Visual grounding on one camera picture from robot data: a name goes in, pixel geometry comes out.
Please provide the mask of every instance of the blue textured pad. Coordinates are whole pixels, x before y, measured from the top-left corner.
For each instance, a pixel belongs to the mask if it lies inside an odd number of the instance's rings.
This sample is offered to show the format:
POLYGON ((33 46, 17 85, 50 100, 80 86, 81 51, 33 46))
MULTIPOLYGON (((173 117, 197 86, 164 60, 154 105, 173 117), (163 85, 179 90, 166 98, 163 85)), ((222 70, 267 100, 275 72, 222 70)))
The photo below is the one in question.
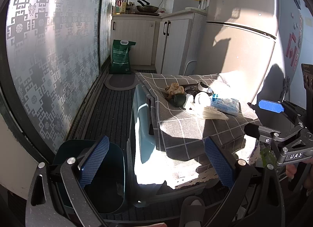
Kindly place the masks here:
POLYGON ((222 184, 231 189, 235 182, 233 168, 210 138, 204 140, 204 150, 222 184))
POLYGON ((109 146, 109 138, 107 136, 104 136, 102 140, 98 143, 98 145, 94 148, 93 152, 90 154, 85 164, 80 169, 79 184, 82 188, 84 188, 85 185, 91 184, 104 157, 109 151, 109 146))
POLYGON ((284 112, 284 107, 278 102, 271 102, 267 100, 260 100, 259 101, 259 108, 269 110, 272 112, 280 113, 284 112))

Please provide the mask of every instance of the green package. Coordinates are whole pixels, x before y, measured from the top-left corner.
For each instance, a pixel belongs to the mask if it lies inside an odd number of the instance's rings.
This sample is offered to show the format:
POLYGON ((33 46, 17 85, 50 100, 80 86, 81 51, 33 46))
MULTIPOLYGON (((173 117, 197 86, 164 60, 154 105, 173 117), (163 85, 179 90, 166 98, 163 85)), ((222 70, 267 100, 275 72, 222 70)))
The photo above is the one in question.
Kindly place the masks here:
POLYGON ((113 40, 110 74, 130 74, 129 50, 136 45, 133 41, 113 40))

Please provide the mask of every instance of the slipper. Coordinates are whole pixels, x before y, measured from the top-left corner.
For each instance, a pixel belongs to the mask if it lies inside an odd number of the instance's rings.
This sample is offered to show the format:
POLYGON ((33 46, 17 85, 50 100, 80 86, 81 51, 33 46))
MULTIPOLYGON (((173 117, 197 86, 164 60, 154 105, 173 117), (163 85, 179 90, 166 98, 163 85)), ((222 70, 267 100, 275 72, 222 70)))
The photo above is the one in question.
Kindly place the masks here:
POLYGON ((182 210, 180 213, 179 227, 185 227, 185 224, 188 222, 203 221, 203 216, 205 212, 205 204, 203 200, 201 200, 197 196, 189 196, 187 197, 183 204, 182 210), (201 205, 192 205, 195 200, 198 200, 201 205))

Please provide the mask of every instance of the trash can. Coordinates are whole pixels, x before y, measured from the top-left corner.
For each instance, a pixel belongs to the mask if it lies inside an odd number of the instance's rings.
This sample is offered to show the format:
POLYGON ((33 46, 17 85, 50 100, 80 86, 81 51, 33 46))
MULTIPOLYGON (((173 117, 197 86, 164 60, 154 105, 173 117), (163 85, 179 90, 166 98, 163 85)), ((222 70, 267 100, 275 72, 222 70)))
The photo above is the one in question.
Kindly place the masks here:
MULTIPOLYGON (((77 158, 82 150, 92 147, 94 140, 71 139, 58 149, 53 164, 64 163, 69 157, 77 158)), ((124 154, 118 145, 110 143, 96 175, 84 190, 99 213, 120 213, 127 207, 124 154)), ((57 183, 63 204, 72 208, 63 183, 57 183)))

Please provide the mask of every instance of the gray rug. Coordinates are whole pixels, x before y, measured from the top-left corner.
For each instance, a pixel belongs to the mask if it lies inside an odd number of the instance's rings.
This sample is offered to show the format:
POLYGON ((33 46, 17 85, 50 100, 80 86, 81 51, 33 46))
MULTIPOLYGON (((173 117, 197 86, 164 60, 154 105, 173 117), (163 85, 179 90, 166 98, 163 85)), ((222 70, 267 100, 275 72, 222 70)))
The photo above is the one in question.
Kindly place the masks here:
POLYGON ((131 74, 109 74, 104 81, 107 88, 115 91, 131 90, 136 87, 137 80, 135 72, 131 74))

